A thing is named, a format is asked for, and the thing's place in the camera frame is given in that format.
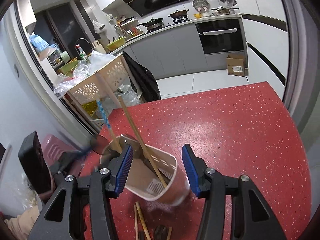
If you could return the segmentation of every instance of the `plate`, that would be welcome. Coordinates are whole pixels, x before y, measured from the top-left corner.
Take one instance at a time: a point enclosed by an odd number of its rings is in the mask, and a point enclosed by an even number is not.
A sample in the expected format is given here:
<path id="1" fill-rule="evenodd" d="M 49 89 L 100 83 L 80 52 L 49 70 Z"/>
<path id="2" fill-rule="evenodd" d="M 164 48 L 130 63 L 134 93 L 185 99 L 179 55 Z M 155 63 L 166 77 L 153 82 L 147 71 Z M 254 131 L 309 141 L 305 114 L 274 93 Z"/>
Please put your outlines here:
<path id="1" fill-rule="evenodd" d="M 200 7 L 201 8 L 200 12 L 205 11 L 203 7 L 207 7 L 208 9 L 210 8 L 210 5 L 207 0 L 193 0 L 192 5 L 193 5 L 193 8 L 196 9 L 196 11 L 198 11 L 198 8 Z"/>

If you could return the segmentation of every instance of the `plastic bottle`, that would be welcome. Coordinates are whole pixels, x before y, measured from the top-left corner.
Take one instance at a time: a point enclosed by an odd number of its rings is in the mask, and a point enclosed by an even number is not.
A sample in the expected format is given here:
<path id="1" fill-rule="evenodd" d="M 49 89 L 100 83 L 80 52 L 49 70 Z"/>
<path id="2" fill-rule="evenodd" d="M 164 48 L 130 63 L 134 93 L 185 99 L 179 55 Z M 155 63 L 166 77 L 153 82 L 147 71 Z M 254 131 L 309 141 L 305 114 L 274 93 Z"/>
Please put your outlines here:
<path id="1" fill-rule="evenodd" d="M 87 54 L 84 52 L 84 50 L 80 47 L 79 44 L 76 45 L 76 48 L 79 50 L 80 52 L 80 57 L 82 60 L 84 60 L 86 63 L 90 63 L 90 61 L 88 60 L 88 56 Z"/>

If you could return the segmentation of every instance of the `green bowl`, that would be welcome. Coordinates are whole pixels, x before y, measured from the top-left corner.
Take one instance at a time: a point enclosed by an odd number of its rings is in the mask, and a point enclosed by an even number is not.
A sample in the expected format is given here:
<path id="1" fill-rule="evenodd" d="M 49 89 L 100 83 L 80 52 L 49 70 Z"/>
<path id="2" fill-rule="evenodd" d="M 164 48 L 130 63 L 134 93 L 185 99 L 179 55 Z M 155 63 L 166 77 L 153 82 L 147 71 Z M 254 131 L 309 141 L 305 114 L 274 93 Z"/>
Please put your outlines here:
<path id="1" fill-rule="evenodd" d="M 64 66 L 62 66 L 60 68 L 60 71 L 62 74 L 65 74 L 66 76 L 68 77 L 72 77 L 72 70 L 78 65 L 78 63 L 80 62 L 81 60 L 75 60 L 75 61 L 72 61 L 72 62 L 69 62 L 67 64 L 65 64 Z"/>

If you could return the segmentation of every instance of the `black garbage bag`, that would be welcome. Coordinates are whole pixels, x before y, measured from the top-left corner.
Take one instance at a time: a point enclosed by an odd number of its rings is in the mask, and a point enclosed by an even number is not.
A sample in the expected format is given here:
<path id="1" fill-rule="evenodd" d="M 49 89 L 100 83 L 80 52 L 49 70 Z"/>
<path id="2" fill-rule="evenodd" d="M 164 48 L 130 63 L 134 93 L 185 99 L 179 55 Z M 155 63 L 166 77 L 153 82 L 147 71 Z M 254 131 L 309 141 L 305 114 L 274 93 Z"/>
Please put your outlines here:
<path id="1" fill-rule="evenodd" d="M 161 96 L 158 84 L 151 71 L 135 62 L 135 60 L 133 60 L 127 53 L 123 52 L 123 56 L 142 91 L 143 98 L 147 102 L 160 100 Z M 131 87 L 135 92 L 137 92 L 137 89 L 132 82 Z"/>

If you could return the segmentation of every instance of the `white floor tile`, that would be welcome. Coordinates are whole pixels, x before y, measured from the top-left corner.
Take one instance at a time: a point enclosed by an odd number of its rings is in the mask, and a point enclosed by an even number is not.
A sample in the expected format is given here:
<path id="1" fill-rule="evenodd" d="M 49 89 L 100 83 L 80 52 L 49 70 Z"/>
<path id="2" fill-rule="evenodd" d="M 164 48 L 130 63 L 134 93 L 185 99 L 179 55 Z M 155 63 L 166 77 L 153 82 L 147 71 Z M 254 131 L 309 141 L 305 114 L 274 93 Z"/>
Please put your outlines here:
<path id="1" fill-rule="evenodd" d="M 196 73 L 192 91 L 213 90 L 219 88 L 247 85 L 246 77 L 228 75 L 226 69 Z"/>
<path id="2" fill-rule="evenodd" d="M 206 92 L 206 91 L 211 91 L 211 90 L 214 90 L 214 89 L 200 90 L 200 91 L 193 91 L 193 92 L 192 92 L 192 94 L 200 93 L 200 92 Z"/>
<path id="3" fill-rule="evenodd" d="M 191 92 L 177 93 L 177 94 L 171 94 L 171 95 L 163 95 L 163 96 L 161 96 L 161 99 L 175 98 L 175 97 L 184 96 L 184 95 L 190 95 L 190 94 L 191 94 Z"/>
<path id="4" fill-rule="evenodd" d="M 157 80 L 161 95 L 171 95 L 192 91 L 194 74 Z"/>

